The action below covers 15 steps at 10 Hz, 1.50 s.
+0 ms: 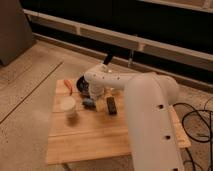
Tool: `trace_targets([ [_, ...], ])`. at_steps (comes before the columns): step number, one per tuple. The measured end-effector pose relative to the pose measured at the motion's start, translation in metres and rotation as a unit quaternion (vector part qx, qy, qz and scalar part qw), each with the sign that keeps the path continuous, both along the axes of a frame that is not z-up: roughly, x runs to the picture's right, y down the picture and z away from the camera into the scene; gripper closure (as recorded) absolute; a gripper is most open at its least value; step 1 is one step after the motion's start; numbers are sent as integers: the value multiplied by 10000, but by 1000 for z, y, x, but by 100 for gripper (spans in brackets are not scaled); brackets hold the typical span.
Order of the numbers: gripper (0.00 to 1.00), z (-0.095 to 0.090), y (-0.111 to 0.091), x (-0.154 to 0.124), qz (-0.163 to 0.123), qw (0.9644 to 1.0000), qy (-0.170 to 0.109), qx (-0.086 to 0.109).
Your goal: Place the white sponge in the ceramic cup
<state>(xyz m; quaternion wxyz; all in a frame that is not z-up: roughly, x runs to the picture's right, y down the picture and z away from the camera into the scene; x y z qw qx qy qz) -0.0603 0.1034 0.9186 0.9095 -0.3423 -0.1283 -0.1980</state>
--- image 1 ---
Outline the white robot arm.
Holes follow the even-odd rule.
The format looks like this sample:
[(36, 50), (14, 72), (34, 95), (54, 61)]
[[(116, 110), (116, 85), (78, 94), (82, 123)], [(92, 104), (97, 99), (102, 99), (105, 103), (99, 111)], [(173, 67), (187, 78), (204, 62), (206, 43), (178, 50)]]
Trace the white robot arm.
[(124, 90), (124, 109), (135, 171), (185, 171), (169, 107), (179, 93), (170, 76), (150, 73), (108, 73), (104, 64), (84, 73), (89, 94), (103, 88)]

